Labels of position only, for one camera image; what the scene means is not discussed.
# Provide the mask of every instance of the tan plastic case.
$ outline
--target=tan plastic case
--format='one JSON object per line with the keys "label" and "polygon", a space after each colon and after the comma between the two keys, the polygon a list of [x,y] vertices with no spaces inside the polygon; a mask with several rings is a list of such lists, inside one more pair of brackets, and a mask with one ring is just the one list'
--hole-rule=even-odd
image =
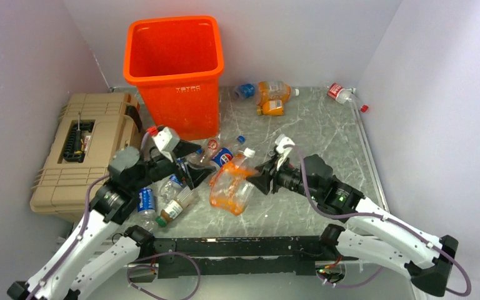
{"label": "tan plastic case", "polygon": [[[88,186],[108,173],[114,153],[128,145],[141,146],[143,130],[139,132],[137,125],[140,119],[129,113],[129,106],[136,109],[132,109],[134,112],[139,109],[137,99],[128,93],[71,96],[61,110],[51,152],[32,187],[30,207],[35,213],[52,214],[71,222],[80,220]],[[78,112],[81,124],[94,121],[94,126],[92,132],[82,133],[83,137],[90,136],[84,161],[67,162],[63,148],[72,126],[78,122]],[[91,199],[99,187],[97,184],[92,189]]]}

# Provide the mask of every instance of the table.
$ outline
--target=table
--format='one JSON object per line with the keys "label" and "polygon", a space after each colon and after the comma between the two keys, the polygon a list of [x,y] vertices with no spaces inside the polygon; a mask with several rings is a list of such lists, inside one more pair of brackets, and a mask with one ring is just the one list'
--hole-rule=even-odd
{"label": "table", "polygon": [[[341,181],[388,210],[359,113],[328,99],[322,88],[299,90],[299,96],[285,104],[285,116],[258,116],[253,101],[235,101],[232,88],[221,87],[220,138],[229,140],[242,134],[245,146],[256,151],[255,162],[262,163],[268,160],[275,139],[284,133],[303,156],[319,154]],[[114,91],[134,94],[143,104],[135,88]],[[140,114],[145,127],[154,125],[145,105]],[[293,165],[299,164],[295,153],[290,158]],[[153,188],[158,189],[161,183]],[[200,200],[166,228],[156,230],[157,238],[315,236],[328,223],[337,222],[318,215],[305,197],[285,189],[267,196],[255,190],[240,216],[212,207],[207,184],[200,185],[197,191]],[[159,210],[163,208],[161,202],[158,206]]]}

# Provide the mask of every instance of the white bottle cap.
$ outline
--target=white bottle cap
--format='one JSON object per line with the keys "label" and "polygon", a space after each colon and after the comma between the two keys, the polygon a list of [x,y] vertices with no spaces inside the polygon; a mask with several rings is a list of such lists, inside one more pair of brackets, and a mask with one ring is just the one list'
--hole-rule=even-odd
{"label": "white bottle cap", "polygon": [[247,157],[247,158],[253,158],[255,156],[255,150],[253,149],[249,149],[249,148],[246,148],[244,150],[244,155]]}

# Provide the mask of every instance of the blue bottle label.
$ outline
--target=blue bottle label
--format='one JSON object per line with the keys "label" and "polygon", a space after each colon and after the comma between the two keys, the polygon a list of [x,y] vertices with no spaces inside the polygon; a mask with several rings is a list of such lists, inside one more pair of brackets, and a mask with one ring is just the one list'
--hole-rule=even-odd
{"label": "blue bottle label", "polygon": [[179,181],[178,177],[176,175],[172,175],[170,176],[169,178],[171,181],[174,181],[175,183],[177,183],[178,185],[182,186],[181,184],[181,181]]}
{"label": "blue bottle label", "polygon": [[213,158],[214,161],[220,168],[233,159],[233,154],[227,148],[222,148]]}
{"label": "blue bottle label", "polygon": [[238,91],[244,96],[245,98],[249,98],[255,95],[255,86],[252,84],[244,84],[238,87]]}
{"label": "blue bottle label", "polygon": [[154,193],[148,187],[141,189],[139,191],[139,206],[137,207],[137,211],[147,211],[148,209],[156,209],[155,202],[154,202]]}

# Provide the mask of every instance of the orange plastic container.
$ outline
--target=orange plastic container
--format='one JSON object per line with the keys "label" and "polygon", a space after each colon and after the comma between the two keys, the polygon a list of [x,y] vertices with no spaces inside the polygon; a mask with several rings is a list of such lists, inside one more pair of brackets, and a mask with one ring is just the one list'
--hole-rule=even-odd
{"label": "orange plastic container", "polygon": [[124,77],[137,86],[154,122],[174,128],[182,139],[218,134],[223,67],[213,17],[148,19],[129,27]]}

